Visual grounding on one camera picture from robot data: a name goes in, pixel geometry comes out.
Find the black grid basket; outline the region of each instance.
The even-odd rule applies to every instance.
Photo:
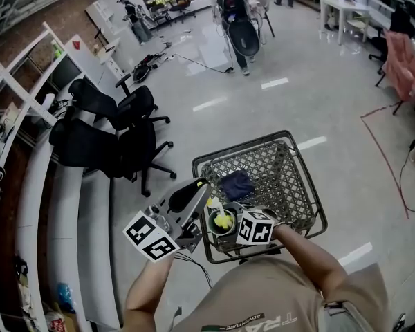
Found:
[[[311,176],[288,131],[270,134],[200,156],[192,161],[194,177],[206,178],[212,186],[212,197],[217,196],[222,203],[227,203],[228,199],[221,186],[221,179],[240,169],[247,171],[255,185],[254,192],[240,199],[240,202],[265,205],[277,214],[278,220],[294,223],[295,229],[302,232],[306,238],[322,234],[327,229],[324,210]],[[259,252],[243,255],[241,251],[248,246],[226,243],[208,232],[206,221],[208,216],[208,209],[205,209],[200,217],[200,224],[206,257],[210,262],[233,261],[274,249],[274,247],[264,248]],[[317,217],[322,222],[322,228],[317,232],[311,232]],[[215,260],[212,257],[211,246],[229,258]]]

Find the yellow object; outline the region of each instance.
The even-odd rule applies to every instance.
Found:
[[[232,227],[233,218],[230,215],[221,215],[218,214],[216,218],[214,219],[215,225],[219,226],[220,228],[223,228],[224,230],[230,229]]]

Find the red line on floor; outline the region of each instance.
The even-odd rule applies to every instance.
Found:
[[[371,115],[373,115],[373,114],[375,114],[375,113],[377,113],[377,112],[379,112],[379,111],[382,111],[382,110],[384,110],[384,109],[389,109],[389,108],[391,108],[391,107],[394,107],[394,106],[398,105],[398,103],[399,103],[399,102],[397,102],[397,103],[395,103],[395,104],[390,104],[389,106],[384,106],[384,107],[381,107],[381,108],[375,109],[375,110],[373,110],[372,112],[369,112],[369,113],[364,114],[363,116],[360,116],[360,119],[361,119],[361,121],[364,123],[364,125],[365,125],[365,127],[367,128],[367,130],[369,131],[369,133],[371,134],[371,137],[372,137],[373,141],[376,143],[376,146],[379,148],[379,150],[380,150],[380,152],[381,152],[382,157],[383,157],[383,158],[385,159],[385,161],[386,161],[386,164],[387,164],[387,166],[388,166],[388,168],[389,168],[389,171],[390,171],[390,173],[391,173],[392,177],[394,178],[394,182],[395,182],[395,185],[396,185],[396,189],[398,190],[398,193],[400,194],[400,197],[401,197],[401,201],[403,202],[403,207],[404,207],[404,211],[405,211],[405,213],[406,213],[406,217],[407,217],[407,218],[409,218],[409,212],[407,211],[407,208],[406,208],[406,203],[405,203],[405,200],[404,200],[404,197],[403,197],[403,193],[400,191],[400,186],[399,186],[399,184],[398,184],[398,181],[396,180],[396,177],[395,177],[394,171],[392,171],[392,167],[391,167],[391,165],[390,165],[390,163],[389,163],[389,160],[387,160],[386,154],[385,154],[385,152],[382,150],[382,148],[381,148],[381,146],[380,146],[380,143],[376,140],[376,137],[374,136],[374,133],[372,132],[372,130],[369,128],[369,125],[367,125],[367,123],[366,123],[366,122],[365,122],[365,120],[364,120],[364,118],[366,118],[366,117],[368,117],[368,116],[371,116]]]

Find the person wearing beige t-shirt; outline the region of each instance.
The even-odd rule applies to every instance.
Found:
[[[298,266],[276,256],[232,269],[172,332],[391,331],[378,265],[347,275],[328,252],[287,225],[274,229]],[[127,294],[124,332],[156,330],[156,312],[174,257],[146,263]]]

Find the beige t-shirt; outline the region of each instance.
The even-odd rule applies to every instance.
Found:
[[[325,301],[301,268],[274,257],[228,272],[172,332],[391,331],[377,265],[350,275]]]

